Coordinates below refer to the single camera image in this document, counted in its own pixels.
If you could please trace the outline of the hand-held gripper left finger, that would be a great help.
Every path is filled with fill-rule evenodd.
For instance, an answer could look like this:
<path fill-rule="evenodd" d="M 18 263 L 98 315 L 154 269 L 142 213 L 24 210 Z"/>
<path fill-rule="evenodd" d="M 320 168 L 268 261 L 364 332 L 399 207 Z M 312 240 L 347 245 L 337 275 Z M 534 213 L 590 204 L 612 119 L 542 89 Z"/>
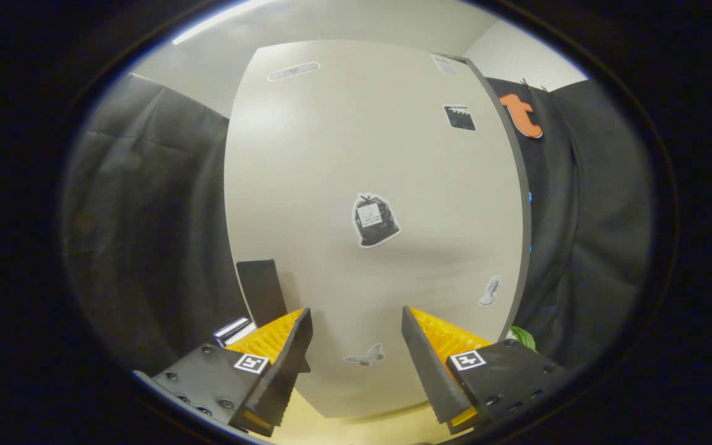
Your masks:
<path fill-rule="evenodd" d="M 282 423 L 312 338 L 305 307 L 228 347 L 202 344 L 155 375 L 133 375 L 207 429 L 235 438 L 270 437 Z"/>

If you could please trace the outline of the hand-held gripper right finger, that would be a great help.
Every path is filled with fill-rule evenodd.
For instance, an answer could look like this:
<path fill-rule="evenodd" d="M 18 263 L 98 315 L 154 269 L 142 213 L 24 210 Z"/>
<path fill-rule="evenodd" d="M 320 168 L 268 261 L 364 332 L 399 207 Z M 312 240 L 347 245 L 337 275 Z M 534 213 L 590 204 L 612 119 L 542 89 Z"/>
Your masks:
<path fill-rule="evenodd" d="M 564 367 L 517 339 L 491 343 L 410 306 L 401 333 L 437 421 L 452 434 L 511 422 L 566 384 Z"/>

